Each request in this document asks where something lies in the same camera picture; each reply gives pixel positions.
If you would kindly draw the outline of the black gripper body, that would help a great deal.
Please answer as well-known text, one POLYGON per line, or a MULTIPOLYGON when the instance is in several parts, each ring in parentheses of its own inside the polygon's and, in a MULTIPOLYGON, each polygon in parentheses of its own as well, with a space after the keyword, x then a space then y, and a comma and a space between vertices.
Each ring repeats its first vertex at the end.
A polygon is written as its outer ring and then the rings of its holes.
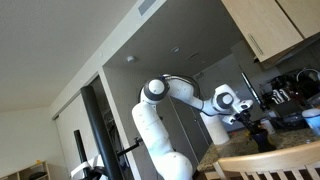
POLYGON ((236 115, 236 120, 241 122, 247 129, 249 125, 256 125, 253 121, 250 120, 250 113, 248 111, 243 111, 240 114, 236 115))

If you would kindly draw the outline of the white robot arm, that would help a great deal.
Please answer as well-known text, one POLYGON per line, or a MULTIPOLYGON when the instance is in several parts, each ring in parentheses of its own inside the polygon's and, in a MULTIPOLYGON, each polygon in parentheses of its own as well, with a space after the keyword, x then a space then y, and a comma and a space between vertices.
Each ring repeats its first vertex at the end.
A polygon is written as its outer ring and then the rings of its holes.
POLYGON ((250 132, 258 130, 249 117, 253 101, 240 100, 227 84, 218 86, 210 99, 202 100, 194 95, 193 85, 182 77, 164 74, 148 80, 140 90, 139 102, 132 108, 132 117, 157 173, 164 180, 192 180, 194 173, 190 160, 172 147, 173 129, 158 115, 157 105, 166 96, 199 110, 205 120, 223 115, 228 124, 238 121, 250 132))

